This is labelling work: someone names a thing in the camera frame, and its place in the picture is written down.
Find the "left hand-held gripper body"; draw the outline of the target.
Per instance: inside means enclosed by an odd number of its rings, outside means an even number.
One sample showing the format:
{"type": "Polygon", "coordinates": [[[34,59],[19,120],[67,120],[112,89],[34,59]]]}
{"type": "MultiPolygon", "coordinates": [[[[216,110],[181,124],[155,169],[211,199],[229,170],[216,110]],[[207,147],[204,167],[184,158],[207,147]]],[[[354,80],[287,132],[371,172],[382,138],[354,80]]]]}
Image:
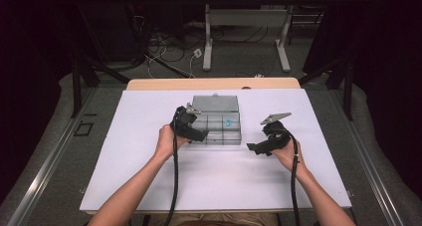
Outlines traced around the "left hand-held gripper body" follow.
{"type": "Polygon", "coordinates": [[[187,136],[188,134],[197,134],[189,130],[189,126],[197,120],[197,116],[189,113],[187,108],[180,106],[176,109],[172,122],[170,123],[171,129],[178,136],[187,136]]]}

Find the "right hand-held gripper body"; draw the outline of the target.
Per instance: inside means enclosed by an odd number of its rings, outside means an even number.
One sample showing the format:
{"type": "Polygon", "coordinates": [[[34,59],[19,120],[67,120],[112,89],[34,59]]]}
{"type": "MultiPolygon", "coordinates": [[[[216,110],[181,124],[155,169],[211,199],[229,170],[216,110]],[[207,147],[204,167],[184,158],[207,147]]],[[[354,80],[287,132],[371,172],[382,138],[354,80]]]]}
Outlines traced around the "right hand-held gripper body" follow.
{"type": "Polygon", "coordinates": [[[267,137],[262,143],[264,150],[281,149],[288,143],[290,132],[284,127],[281,119],[290,115],[291,113],[272,113],[261,122],[267,137]]]}

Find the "clear plastic compartment box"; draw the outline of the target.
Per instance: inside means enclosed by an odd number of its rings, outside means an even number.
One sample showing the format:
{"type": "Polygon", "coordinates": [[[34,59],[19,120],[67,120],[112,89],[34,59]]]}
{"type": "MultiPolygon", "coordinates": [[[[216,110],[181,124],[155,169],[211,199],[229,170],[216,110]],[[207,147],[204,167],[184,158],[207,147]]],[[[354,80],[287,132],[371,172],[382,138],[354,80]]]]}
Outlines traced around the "clear plastic compartment box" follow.
{"type": "Polygon", "coordinates": [[[192,106],[200,111],[194,128],[209,130],[205,139],[199,144],[239,145],[242,139],[241,118],[238,98],[236,96],[194,96],[192,106]],[[224,121],[233,123],[226,126],[224,121]]]}

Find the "person's right hand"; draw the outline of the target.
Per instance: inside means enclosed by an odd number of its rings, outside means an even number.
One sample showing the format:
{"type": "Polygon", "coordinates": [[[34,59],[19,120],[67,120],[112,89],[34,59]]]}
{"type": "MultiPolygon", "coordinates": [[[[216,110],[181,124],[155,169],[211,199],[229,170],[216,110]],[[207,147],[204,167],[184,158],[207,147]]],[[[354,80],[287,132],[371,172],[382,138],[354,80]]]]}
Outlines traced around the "person's right hand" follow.
{"type": "Polygon", "coordinates": [[[273,154],[288,171],[293,171],[294,157],[296,156],[298,158],[296,171],[297,179],[303,179],[309,175],[309,170],[302,156],[301,145],[297,140],[290,139],[285,147],[274,149],[271,151],[271,154],[273,154]]]}

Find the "person's left hand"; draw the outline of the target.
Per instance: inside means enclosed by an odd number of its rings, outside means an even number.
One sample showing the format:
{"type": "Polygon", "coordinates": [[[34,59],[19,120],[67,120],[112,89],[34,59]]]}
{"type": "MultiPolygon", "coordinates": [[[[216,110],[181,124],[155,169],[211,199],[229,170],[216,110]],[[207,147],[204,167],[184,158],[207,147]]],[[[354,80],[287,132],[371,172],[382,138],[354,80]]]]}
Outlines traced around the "person's left hand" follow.
{"type": "Polygon", "coordinates": [[[159,130],[154,157],[161,160],[167,160],[173,154],[174,150],[178,150],[187,142],[187,138],[175,135],[170,125],[165,124],[159,130]]]}

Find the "white table mat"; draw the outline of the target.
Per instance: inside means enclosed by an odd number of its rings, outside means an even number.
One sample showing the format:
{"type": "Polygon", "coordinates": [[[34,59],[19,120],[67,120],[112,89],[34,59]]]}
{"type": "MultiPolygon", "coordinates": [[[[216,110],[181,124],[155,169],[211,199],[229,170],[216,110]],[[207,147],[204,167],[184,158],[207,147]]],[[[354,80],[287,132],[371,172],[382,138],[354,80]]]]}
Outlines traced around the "white table mat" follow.
{"type": "MultiPolygon", "coordinates": [[[[302,145],[306,165],[325,191],[343,208],[351,203],[321,132],[307,93],[302,89],[235,90],[242,141],[239,145],[198,145],[179,150],[179,161],[166,161],[138,206],[140,212],[281,211],[310,208],[300,185],[274,156],[257,155],[247,143],[265,135],[261,122],[271,113],[291,113],[284,126],[302,145]]],[[[177,107],[194,91],[125,91],[80,205],[97,211],[153,155],[159,129],[171,122],[177,107]]]]}

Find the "black metal stand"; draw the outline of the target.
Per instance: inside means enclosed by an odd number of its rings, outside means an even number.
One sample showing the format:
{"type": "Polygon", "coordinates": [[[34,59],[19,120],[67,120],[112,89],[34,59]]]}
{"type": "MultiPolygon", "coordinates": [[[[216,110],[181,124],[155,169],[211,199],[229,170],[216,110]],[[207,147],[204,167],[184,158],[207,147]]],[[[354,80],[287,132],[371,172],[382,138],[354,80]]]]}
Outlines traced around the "black metal stand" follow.
{"type": "Polygon", "coordinates": [[[85,53],[84,48],[78,40],[78,35],[72,29],[72,25],[68,25],[69,42],[72,46],[75,63],[73,64],[73,113],[72,117],[76,117],[83,107],[82,81],[85,81],[89,88],[96,88],[100,84],[100,79],[96,74],[96,69],[105,72],[107,75],[120,81],[123,84],[129,82],[129,78],[123,76],[115,70],[107,67],[102,61],[85,53]]]}
{"type": "Polygon", "coordinates": [[[340,87],[340,84],[343,84],[342,110],[347,118],[352,120],[351,95],[353,85],[353,64],[354,56],[345,54],[343,57],[335,59],[329,64],[317,68],[314,72],[299,78],[299,84],[304,85],[310,80],[320,76],[322,73],[331,71],[325,85],[329,90],[337,90],[340,87]]]}

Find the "person's khaki shorts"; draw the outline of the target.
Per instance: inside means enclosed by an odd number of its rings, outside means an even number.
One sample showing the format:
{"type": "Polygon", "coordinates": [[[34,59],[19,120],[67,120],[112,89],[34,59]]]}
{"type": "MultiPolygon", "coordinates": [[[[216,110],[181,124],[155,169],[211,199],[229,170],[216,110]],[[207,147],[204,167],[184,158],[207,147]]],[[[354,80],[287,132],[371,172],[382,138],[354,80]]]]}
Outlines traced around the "person's khaki shorts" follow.
{"type": "Polygon", "coordinates": [[[281,226],[277,213],[175,214],[168,226],[281,226]]]}

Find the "white desk with grey legs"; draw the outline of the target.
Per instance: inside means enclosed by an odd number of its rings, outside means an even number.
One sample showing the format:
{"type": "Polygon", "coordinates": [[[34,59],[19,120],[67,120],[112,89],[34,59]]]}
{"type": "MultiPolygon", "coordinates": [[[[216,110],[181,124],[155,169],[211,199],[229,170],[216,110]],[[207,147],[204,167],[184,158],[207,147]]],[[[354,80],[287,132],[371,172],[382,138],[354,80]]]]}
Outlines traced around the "white desk with grey legs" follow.
{"type": "Polygon", "coordinates": [[[291,68],[285,50],[285,44],[288,39],[288,32],[292,23],[294,4],[285,4],[284,9],[245,9],[238,7],[223,7],[215,9],[209,4],[205,5],[205,50],[203,58],[203,70],[211,70],[212,45],[211,37],[212,26],[268,26],[280,27],[281,33],[275,41],[278,51],[278,57],[282,65],[282,70],[288,73],[291,68]]]}

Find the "dark curtain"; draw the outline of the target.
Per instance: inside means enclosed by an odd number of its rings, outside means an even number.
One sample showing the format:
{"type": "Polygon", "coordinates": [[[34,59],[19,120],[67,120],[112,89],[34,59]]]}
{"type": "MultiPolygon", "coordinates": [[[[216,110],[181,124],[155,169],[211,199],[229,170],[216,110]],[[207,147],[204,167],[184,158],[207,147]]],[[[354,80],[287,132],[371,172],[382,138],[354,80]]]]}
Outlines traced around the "dark curtain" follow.
{"type": "Polygon", "coordinates": [[[403,182],[422,199],[422,0],[368,0],[326,9],[304,72],[328,67],[354,47],[353,81],[367,96],[375,136],[403,182]]]}
{"type": "Polygon", "coordinates": [[[52,117],[66,57],[46,0],[0,0],[0,203],[52,117]]]}

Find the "aluminium floor rail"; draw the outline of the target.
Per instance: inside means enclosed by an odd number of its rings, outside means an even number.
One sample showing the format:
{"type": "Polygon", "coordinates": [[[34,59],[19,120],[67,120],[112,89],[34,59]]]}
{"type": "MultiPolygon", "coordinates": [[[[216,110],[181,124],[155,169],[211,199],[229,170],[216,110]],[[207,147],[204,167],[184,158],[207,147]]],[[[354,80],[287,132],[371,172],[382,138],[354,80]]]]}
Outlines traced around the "aluminium floor rail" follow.
{"type": "Polygon", "coordinates": [[[398,214],[390,194],[387,191],[386,185],[380,178],[380,175],[376,170],[372,159],[370,158],[364,141],[359,135],[353,120],[346,115],[345,110],[343,109],[342,97],[340,93],[334,91],[330,92],[330,94],[334,101],[335,107],[337,108],[337,111],[341,114],[343,121],[345,122],[348,131],[351,134],[355,146],[355,154],[360,162],[360,165],[365,173],[371,190],[388,226],[403,226],[403,221],[398,214]]]}
{"type": "Polygon", "coordinates": [[[85,107],[90,103],[96,88],[87,88],[82,96],[82,108],[72,116],[71,105],[75,97],[71,90],[62,91],[58,106],[49,121],[29,162],[18,181],[0,206],[3,226],[24,226],[39,198],[48,185],[57,165],[80,123],[85,107]]]}

